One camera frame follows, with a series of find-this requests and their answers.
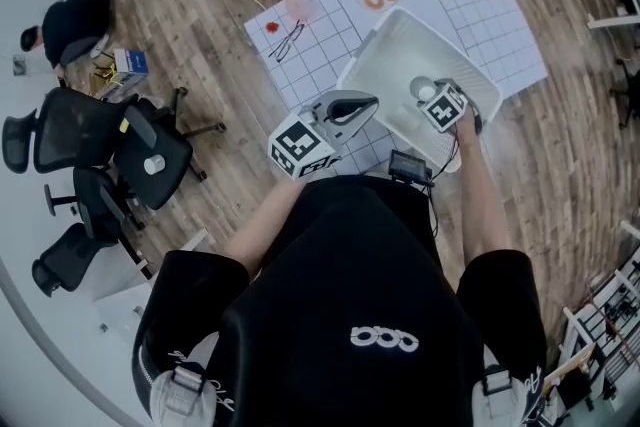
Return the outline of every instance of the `white marker cube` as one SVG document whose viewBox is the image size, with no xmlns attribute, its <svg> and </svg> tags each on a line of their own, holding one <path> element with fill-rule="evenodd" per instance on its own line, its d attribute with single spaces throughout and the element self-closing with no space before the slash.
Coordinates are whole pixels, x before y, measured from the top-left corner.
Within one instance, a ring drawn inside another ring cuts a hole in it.
<svg viewBox="0 0 640 427">
<path fill-rule="evenodd" d="M 444 132 L 462 117 L 468 103 L 466 97 L 460 96 L 447 82 L 420 110 L 438 132 Z"/>
<path fill-rule="evenodd" d="M 295 113 L 269 136 L 269 156 L 291 178 L 329 167 L 337 151 Z"/>
</svg>

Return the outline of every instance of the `white plastic bin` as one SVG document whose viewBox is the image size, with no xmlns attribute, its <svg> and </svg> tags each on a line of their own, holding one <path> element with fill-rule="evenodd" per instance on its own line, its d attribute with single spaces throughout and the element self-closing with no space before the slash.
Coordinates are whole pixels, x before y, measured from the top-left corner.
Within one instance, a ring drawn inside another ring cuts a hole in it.
<svg viewBox="0 0 640 427">
<path fill-rule="evenodd" d="M 376 119 L 440 169 L 451 156 L 454 138 L 439 133 L 416 107 L 409 84 L 420 75 L 453 79 L 476 103 L 485 124 L 502 104 L 502 94 L 489 77 L 437 31 L 401 7 L 389 10 L 371 29 L 340 74 L 337 87 L 377 96 Z M 459 167 L 460 155 L 456 155 L 446 171 Z"/>
</svg>

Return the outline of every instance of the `person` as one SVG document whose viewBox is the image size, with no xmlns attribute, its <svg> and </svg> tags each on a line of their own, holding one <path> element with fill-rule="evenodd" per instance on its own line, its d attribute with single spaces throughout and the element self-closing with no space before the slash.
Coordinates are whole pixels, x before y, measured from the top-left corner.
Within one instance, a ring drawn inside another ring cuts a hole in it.
<svg viewBox="0 0 640 427">
<path fill-rule="evenodd" d="M 382 178 L 283 179 L 220 255 L 167 254 L 132 358 L 154 425 L 470 426 L 485 344 L 524 384 L 523 418 L 535 413 L 546 340 L 531 262 L 513 247 L 470 109 L 457 137 L 457 293 L 427 196 Z M 202 372 L 209 391 L 185 411 L 166 386 Z"/>
<path fill-rule="evenodd" d="M 20 47 L 29 52 L 44 44 L 44 53 L 59 79 L 64 68 L 106 40 L 110 22 L 109 0 L 60 0 L 20 36 Z"/>
</svg>

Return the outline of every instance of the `hand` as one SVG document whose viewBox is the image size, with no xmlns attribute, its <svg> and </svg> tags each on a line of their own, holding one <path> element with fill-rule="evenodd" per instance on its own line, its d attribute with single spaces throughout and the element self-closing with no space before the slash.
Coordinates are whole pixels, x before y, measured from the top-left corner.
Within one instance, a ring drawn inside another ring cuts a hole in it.
<svg viewBox="0 0 640 427">
<path fill-rule="evenodd" d="M 64 68 L 60 65 L 56 66 L 53 69 L 53 72 L 56 74 L 56 77 L 58 77 L 59 79 L 64 79 Z"/>
<path fill-rule="evenodd" d="M 476 121 L 471 106 L 467 106 L 462 118 L 456 123 L 458 130 L 458 144 L 473 144 L 478 140 L 476 134 Z"/>
</svg>

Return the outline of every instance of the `white cup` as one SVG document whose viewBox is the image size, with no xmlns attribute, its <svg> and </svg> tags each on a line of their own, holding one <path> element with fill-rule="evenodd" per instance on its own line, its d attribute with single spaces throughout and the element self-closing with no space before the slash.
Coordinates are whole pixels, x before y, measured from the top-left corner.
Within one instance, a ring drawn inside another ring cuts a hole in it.
<svg viewBox="0 0 640 427">
<path fill-rule="evenodd" d="M 155 175 L 164 169 L 164 157 L 154 155 L 144 161 L 144 170 L 150 175 Z"/>
</svg>

